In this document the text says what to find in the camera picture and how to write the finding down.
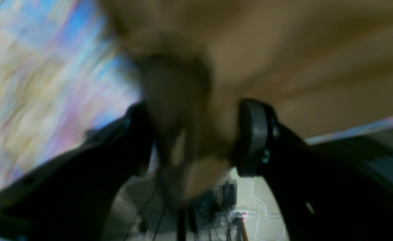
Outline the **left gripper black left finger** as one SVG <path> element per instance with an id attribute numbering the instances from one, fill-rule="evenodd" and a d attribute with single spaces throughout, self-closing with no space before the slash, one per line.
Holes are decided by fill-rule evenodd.
<path id="1" fill-rule="evenodd" d="M 81 146 L 0 191 L 0 237 L 9 241 L 99 241 L 121 186 L 147 172 L 154 141 L 145 103 Z"/>

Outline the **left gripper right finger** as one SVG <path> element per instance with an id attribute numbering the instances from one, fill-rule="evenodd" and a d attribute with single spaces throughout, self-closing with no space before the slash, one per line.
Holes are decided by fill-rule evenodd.
<path id="1" fill-rule="evenodd" d="M 310 146 L 254 99 L 238 119 L 238 175 L 264 178 L 291 241 L 393 241 L 393 149 L 364 136 Z"/>

